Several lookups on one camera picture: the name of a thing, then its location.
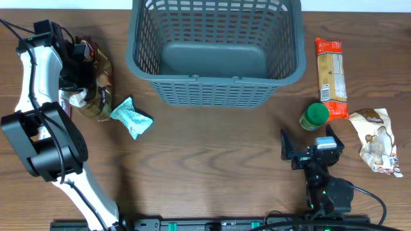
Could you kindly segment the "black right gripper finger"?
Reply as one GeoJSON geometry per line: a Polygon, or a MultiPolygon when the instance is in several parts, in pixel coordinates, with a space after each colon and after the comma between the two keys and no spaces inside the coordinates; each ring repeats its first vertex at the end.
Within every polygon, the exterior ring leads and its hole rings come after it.
{"type": "Polygon", "coordinates": [[[284,130],[281,130],[281,159],[291,160],[294,158],[294,150],[284,130]]]}
{"type": "Polygon", "coordinates": [[[333,129],[331,128],[331,126],[329,124],[326,125],[326,135],[328,137],[334,138],[334,140],[337,144],[337,148],[343,148],[342,141],[337,137],[337,135],[334,133],[333,129]]]}

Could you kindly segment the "green lid jar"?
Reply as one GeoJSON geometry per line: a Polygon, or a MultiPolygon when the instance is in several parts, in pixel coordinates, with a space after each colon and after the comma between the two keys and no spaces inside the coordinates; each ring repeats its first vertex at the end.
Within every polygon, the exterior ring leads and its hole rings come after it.
{"type": "Polygon", "coordinates": [[[300,116],[300,126],[307,131],[318,130],[329,119],[329,110],[322,103],[311,104],[300,116]]]}

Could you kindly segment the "brown Nescafe Gold pouch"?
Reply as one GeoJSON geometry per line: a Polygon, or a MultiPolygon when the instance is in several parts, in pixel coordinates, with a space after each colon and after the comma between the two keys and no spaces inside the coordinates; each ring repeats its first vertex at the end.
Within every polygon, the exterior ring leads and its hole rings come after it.
{"type": "Polygon", "coordinates": [[[90,66],[89,76],[93,86],[68,94],[71,106],[98,122],[111,120],[114,88],[112,64],[105,52],[89,37],[77,38],[78,45],[85,45],[82,60],[90,66]]]}

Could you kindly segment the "teal snack packet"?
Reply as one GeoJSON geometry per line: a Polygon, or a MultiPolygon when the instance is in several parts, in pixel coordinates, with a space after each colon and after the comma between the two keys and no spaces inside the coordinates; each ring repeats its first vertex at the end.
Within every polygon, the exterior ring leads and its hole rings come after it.
{"type": "Polygon", "coordinates": [[[116,107],[111,112],[110,117],[120,120],[134,140],[143,134],[153,123],[153,119],[136,111],[131,97],[128,97],[116,107]]]}

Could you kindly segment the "white tissue multipack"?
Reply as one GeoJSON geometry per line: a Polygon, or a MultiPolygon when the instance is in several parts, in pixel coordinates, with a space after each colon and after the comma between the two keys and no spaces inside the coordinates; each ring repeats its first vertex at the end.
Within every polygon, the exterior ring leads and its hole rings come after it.
{"type": "Polygon", "coordinates": [[[59,90],[59,104],[64,112],[69,116],[69,118],[71,118],[71,105],[65,98],[65,93],[62,90],[59,90]]]}

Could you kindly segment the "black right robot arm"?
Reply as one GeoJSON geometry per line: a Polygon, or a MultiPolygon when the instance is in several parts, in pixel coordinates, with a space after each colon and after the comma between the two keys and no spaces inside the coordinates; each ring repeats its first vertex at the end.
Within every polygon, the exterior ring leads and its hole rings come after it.
{"type": "Polygon", "coordinates": [[[340,215],[351,211],[354,189],[341,178],[328,176],[328,168],[340,159],[345,148],[330,125],[326,136],[315,139],[305,152],[297,152],[281,130],[281,159],[289,160],[293,170],[303,170],[308,205],[323,215],[340,215]]]}

